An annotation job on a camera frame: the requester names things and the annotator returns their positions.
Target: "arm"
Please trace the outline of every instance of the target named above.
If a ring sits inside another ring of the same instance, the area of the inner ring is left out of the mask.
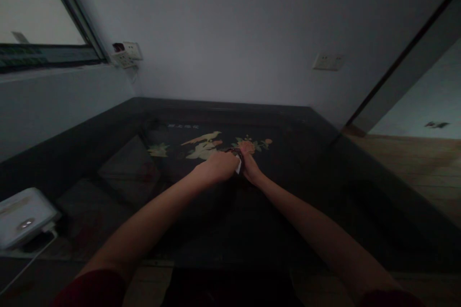
[[[245,177],[265,194],[341,278],[355,303],[367,292],[401,289],[381,264],[339,225],[267,178],[249,153],[243,156]]]
[[[129,283],[139,261],[176,221],[201,191],[230,178],[239,164],[231,153],[218,152],[135,213],[106,241],[83,267],[81,276],[111,269]]]

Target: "window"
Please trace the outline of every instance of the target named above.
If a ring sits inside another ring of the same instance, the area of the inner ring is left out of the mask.
[[[0,0],[0,72],[101,62],[76,0]]]

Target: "red sleeve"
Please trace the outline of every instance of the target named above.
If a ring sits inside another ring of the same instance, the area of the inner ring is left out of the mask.
[[[363,296],[357,307],[424,307],[420,299],[403,291],[376,290]]]
[[[122,306],[125,290],[125,281],[114,271],[91,271],[65,287],[55,297],[51,307]]]

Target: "black table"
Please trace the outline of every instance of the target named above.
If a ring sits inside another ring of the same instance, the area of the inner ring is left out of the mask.
[[[2,199],[39,188],[66,215],[62,257],[87,260],[137,209],[203,161],[186,157],[208,141],[181,144],[214,131],[221,132],[209,141],[216,149],[247,135],[256,141],[263,172],[338,222],[387,269],[461,272],[460,230],[307,107],[134,98],[2,163]],[[148,149],[156,145],[161,150],[152,157]],[[240,177],[194,200],[149,257],[181,267],[325,269]]]

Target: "hand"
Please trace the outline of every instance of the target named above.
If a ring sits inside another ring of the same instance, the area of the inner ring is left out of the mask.
[[[245,150],[245,148],[242,148],[241,151],[243,159],[245,160],[243,175],[249,182],[256,186],[258,181],[264,178],[265,175],[259,169],[258,164],[256,163],[253,156],[247,150]]]
[[[200,178],[210,181],[212,184],[226,181],[239,166],[240,160],[232,153],[215,152],[205,162],[195,167]]]

